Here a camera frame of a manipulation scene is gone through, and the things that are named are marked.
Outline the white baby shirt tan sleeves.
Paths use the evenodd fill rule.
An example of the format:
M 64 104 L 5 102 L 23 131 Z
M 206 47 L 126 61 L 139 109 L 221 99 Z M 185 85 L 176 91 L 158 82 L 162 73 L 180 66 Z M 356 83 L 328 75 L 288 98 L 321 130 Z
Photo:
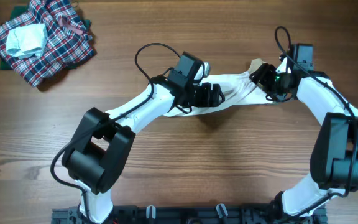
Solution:
M 248 71 L 239 74 L 210 75 L 204 81 L 211 84 L 219 84 L 225 101 L 218 107 L 192 107 L 192 112 L 185 114 L 174 108 L 165 114 L 166 117 L 196 116 L 225 110 L 234 105 L 269 105 L 272 101 L 266 99 L 266 93 L 251 81 L 249 75 L 255 72 L 264 61 L 260 58 L 253 59 Z

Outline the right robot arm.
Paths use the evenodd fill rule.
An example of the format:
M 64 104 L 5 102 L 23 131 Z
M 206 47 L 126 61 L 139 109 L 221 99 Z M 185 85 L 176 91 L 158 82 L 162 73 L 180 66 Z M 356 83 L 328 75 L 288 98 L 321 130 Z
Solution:
M 310 171 L 270 204 L 278 222 L 304 220 L 336 197 L 358 191 L 358 110 L 314 69 L 313 46 L 293 44 L 280 56 L 281 65 L 263 63 L 250 79 L 275 103 L 297 99 L 321 125 L 310 158 Z

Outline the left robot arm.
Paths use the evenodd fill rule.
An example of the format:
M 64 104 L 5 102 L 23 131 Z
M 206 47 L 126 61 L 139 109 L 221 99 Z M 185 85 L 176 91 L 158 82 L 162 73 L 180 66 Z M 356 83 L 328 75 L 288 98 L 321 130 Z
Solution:
M 150 78 L 145 91 L 106 112 L 91 108 L 82 117 L 62 165 L 82 191 L 79 211 L 87 223 L 104 223 L 114 205 L 111 187 L 122 174 L 135 136 L 156 118 L 176 108 L 217 107 L 225 101 L 220 85 L 204 82 L 210 66 L 183 52 L 175 67 Z

